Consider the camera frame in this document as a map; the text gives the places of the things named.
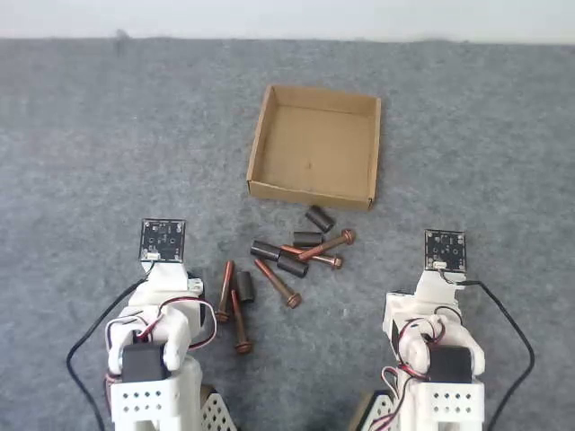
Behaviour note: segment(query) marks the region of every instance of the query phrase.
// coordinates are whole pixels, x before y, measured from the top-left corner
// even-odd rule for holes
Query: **open cardboard box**
[[[371,208],[380,122],[377,97],[270,85],[248,166],[250,194],[324,207]]]

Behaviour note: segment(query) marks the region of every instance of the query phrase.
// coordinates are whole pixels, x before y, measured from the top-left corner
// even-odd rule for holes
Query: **black cylinder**
[[[237,294],[240,297],[240,301],[243,303],[252,303],[255,300],[252,276],[248,271],[240,271],[235,274],[235,286],[237,287]]]
[[[319,227],[322,232],[327,233],[330,229],[333,228],[335,225],[335,220],[329,217],[327,214],[323,212],[321,208],[317,205],[313,205],[309,207],[305,216],[317,227]]]
[[[279,247],[262,241],[254,241],[250,249],[250,253],[254,256],[275,261],[279,259],[279,252]]]
[[[294,232],[294,247],[315,247],[323,242],[319,232]]]
[[[300,278],[305,277],[305,274],[307,274],[307,270],[309,269],[307,263],[292,259],[285,254],[279,256],[278,268],[291,272],[294,276],[298,276]]]

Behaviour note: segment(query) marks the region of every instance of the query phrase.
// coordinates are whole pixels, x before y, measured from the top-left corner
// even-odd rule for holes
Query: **circuit board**
[[[186,221],[145,218],[140,235],[141,262],[183,262]]]
[[[467,271],[465,232],[425,231],[425,269],[436,270],[435,262],[445,262],[446,272]]]

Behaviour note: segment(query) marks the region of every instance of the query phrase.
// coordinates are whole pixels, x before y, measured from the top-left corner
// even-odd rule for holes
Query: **screw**
[[[232,279],[232,272],[234,272],[234,261],[229,260],[226,262],[224,268],[224,283],[222,284],[222,294],[219,298],[219,306],[217,307],[216,320],[220,323],[226,323],[230,315],[226,311],[227,297],[230,295],[230,280]]]
[[[356,233],[351,229],[343,229],[341,235],[330,239],[328,242],[324,242],[320,245],[313,247],[312,249],[306,250],[301,254],[297,255],[297,258],[303,261],[310,260],[313,256],[318,256],[324,251],[330,250],[333,247],[337,247],[344,242],[348,245],[352,244],[356,239]]]
[[[296,247],[292,247],[291,245],[284,244],[280,247],[283,251],[289,251],[290,253],[294,254],[302,254],[305,250],[298,249]],[[317,256],[313,256],[310,258],[311,260],[315,260],[317,262],[322,262],[330,265],[332,269],[340,269],[343,265],[343,259],[340,256],[330,256],[329,254],[320,254]]]
[[[240,302],[237,299],[237,292],[235,289],[232,289],[232,306],[234,307],[235,328],[237,330],[237,344],[235,345],[235,351],[240,355],[244,355],[252,351],[252,342],[245,334],[242,308],[240,307]]]
[[[260,269],[264,276],[273,284],[276,290],[284,297],[286,300],[286,305],[289,308],[296,308],[302,303],[302,295],[294,292],[291,288],[286,286],[286,284],[279,279],[278,276],[266,265],[263,260],[256,259],[253,263]]]

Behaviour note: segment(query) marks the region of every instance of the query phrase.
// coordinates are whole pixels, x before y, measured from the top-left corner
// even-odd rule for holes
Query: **black cable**
[[[535,351],[531,347],[531,343],[529,343],[529,340],[527,339],[527,337],[523,333],[523,330],[521,330],[521,328],[519,328],[519,325],[511,317],[511,315],[509,314],[507,309],[503,306],[503,304],[501,303],[499,298],[497,296],[495,296],[495,294],[483,282],[481,282],[479,280],[468,280],[468,281],[459,281],[459,282],[456,282],[456,284],[459,286],[479,286],[481,289],[483,289],[483,292],[485,292],[487,294],[487,296],[489,296],[491,298],[491,300],[499,307],[500,311],[503,313],[503,315],[506,317],[506,319],[509,321],[509,323],[511,323],[511,326],[513,327],[515,332],[519,335],[519,337],[521,338],[521,341],[523,341],[523,344],[525,344],[525,347],[527,348],[527,351],[529,352],[529,365],[527,366],[526,370],[509,387],[509,389],[507,390],[507,392],[505,393],[505,395],[501,399],[499,406],[495,410],[495,413],[491,417],[489,425],[487,426],[487,431],[492,431],[493,428],[495,427],[495,423],[497,422],[497,419],[499,418],[499,416],[501,415],[501,412],[505,408],[505,405],[509,401],[509,398],[511,398],[511,396],[513,395],[515,390],[529,376],[529,374],[531,373],[531,370],[533,370],[533,367],[535,366]]]
[[[439,307],[436,307],[436,309],[433,311],[434,314],[437,314],[439,310],[449,310],[450,312],[453,312],[454,314],[457,315],[457,317],[459,318],[459,323],[461,323],[461,326],[464,325],[464,318],[461,315],[460,312],[458,312],[455,308],[451,308],[448,307],[447,305],[440,305]]]
[[[134,292],[138,286],[147,281],[147,276],[154,267],[154,264],[155,263],[152,262],[152,266],[146,272],[146,275],[144,277],[140,278],[136,283],[134,283],[132,286],[128,287],[121,294],[119,294],[119,296],[106,308],[106,310],[104,310],[103,313],[100,314],[100,316],[98,317],[98,319],[96,319],[96,321],[92,324],[92,326],[88,328],[86,333],[79,340],[76,341],[76,343],[72,346],[72,348],[70,348],[70,351],[66,356],[66,368],[70,374],[70,377],[72,377],[72,380],[74,381],[76,386],[80,388],[80,391],[82,391],[86,400],[90,404],[93,414],[96,417],[96,421],[98,422],[98,429],[100,429],[100,431],[105,431],[106,429],[106,427],[104,426],[104,421],[102,419],[102,414],[100,413],[98,405],[96,404],[96,401],[94,400],[92,394],[84,386],[82,380],[80,380],[80,377],[78,377],[78,374],[75,372],[75,369],[72,366],[72,358],[74,357],[75,352],[78,350],[78,348],[80,348],[92,336],[94,331],[98,328],[98,326],[100,326],[100,323],[102,323],[102,321],[106,318],[106,316],[110,314],[110,312],[114,308],[116,308],[116,305],[118,305],[126,296]]]

